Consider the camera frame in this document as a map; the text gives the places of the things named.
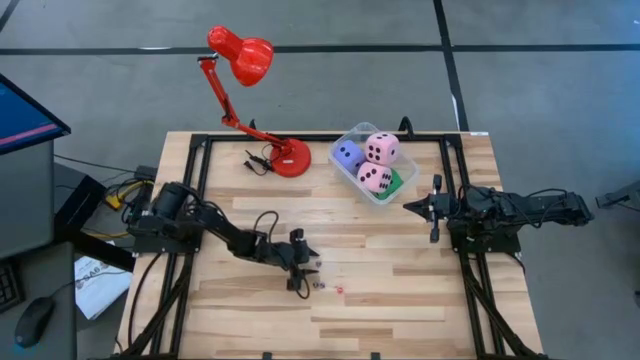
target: wooden table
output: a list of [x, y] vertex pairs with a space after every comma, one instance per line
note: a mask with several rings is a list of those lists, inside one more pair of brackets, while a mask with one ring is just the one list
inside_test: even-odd
[[[168, 133], [155, 193], [165, 182], [182, 180], [191, 135]], [[489, 137], [463, 133], [462, 139], [471, 183], [500, 189]], [[425, 197], [433, 174], [442, 173], [437, 144], [403, 144], [420, 176], [379, 208], [367, 204], [334, 171], [327, 159], [329, 143], [309, 143], [312, 166], [294, 179], [271, 173], [258, 177], [242, 166], [244, 150], [260, 153], [263, 145], [214, 143], [205, 197], [240, 228], [253, 226], [265, 210], [278, 211], [274, 241], [288, 241], [289, 231], [304, 228], [322, 261], [319, 276], [309, 281], [324, 282], [325, 288], [313, 289], [310, 299], [302, 300], [285, 290], [287, 274], [281, 269], [236, 259], [207, 234], [196, 255], [180, 358], [260, 358], [264, 351], [276, 359], [369, 358], [371, 352], [382, 358], [475, 358], [460, 265], [446, 226], [441, 224], [440, 242], [431, 244], [430, 226], [402, 208]], [[450, 155], [460, 184], [453, 150]], [[266, 230], [271, 220], [264, 220]], [[132, 290], [151, 258], [137, 260]], [[166, 258], [158, 260], [144, 283], [134, 338], [158, 306]], [[522, 269], [502, 254], [488, 255], [488, 262], [501, 313], [525, 344], [542, 351]], [[118, 335], [125, 347], [133, 293]], [[481, 314], [486, 347], [492, 351], [488, 320]], [[170, 313], [163, 351], [168, 351], [172, 322]]]

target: monitor screen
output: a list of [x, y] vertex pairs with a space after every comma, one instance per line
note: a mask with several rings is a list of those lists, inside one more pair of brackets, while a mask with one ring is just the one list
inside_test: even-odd
[[0, 75], [0, 154], [69, 133], [69, 128]]

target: lamp shade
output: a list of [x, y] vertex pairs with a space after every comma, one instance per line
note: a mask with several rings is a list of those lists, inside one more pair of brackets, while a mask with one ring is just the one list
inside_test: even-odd
[[264, 39], [241, 39], [224, 26], [214, 26], [207, 36], [209, 47], [229, 60], [231, 71], [244, 86], [257, 84], [273, 60], [273, 45]]

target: clear plastic bin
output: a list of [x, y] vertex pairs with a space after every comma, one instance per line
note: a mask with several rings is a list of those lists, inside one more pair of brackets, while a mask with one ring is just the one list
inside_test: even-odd
[[377, 132], [380, 132], [380, 130], [378, 130], [378, 128], [376, 128], [372, 124], [368, 122], [359, 123], [331, 145], [331, 147], [329, 148], [329, 160], [336, 168], [340, 170], [346, 180], [350, 182], [354, 187], [358, 188], [367, 199], [371, 200], [371, 202], [373, 202], [374, 204], [385, 205], [393, 201], [393, 199], [398, 196], [398, 194], [404, 191], [407, 188], [407, 185], [417, 178], [419, 173], [418, 165], [416, 165], [413, 160], [407, 157], [405, 152], [402, 150], [402, 143], [400, 143], [400, 154], [398, 155], [396, 161], [393, 162], [391, 168], [393, 168], [398, 173], [400, 178], [402, 178], [403, 184], [398, 188], [398, 190], [396, 190], [384, 200], [377, 199], [375, 196], [373, 196], [373, 194], [364, 186], [362, 186], [362, 184], [357, 181], [357, 179], [353, 175], [351, 175], [351, 173], [349, 173], [349, 171], [345, 169], [344, 166], [342, 166], [342, 164], [340, 164], [340, 162], [338, 162], [338, 160], [336, 160], [336, 158], [333, 156], [333, 152], [335, 151], [338, 144], [341, 144], [343, 141], [347, 140], [353, 141], [361, 149], [364, 149], [364, 144], [369, 136]]

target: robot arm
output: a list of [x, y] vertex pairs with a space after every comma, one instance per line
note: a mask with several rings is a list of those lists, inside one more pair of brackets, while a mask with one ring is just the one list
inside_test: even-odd
[[434, 176], [434, 192], [426, 198], [404, 205], [427, 221], [434, 223], [431, 241], [438, 241], [439, 219], [447, 219], [447, 228], [457, 238], [473, 243], [476, 251], [517, 252], [516, 233], [523, 225], [540, 228], [545, 222], [581, 226], [593, 219], [581, 196], [564, 190], [559, 195], [528, 196], [505, 193], [493, 188], [468, 185], [457, 198], [452, 193], [440, 193], [440, 175]]
[[298, 267], [309, 262], [311, 256], [319, 256], [307, 245], [304, 230], [291, 231], [289, 243], [272, 243], [270, 234], [238, 229], [215, 203], [203, 201], [193, 189], [177, 182], [165, 184], [151, 204], [149, 214], [129, 228], [136, 237], [169, 238], [179, 242], [202, 230], [224, 241], [227, 250], [239, 259], [289, 271], [288, 290], [299, 291], [302, 282], [306, 283], [305, 276], [317, 272]]

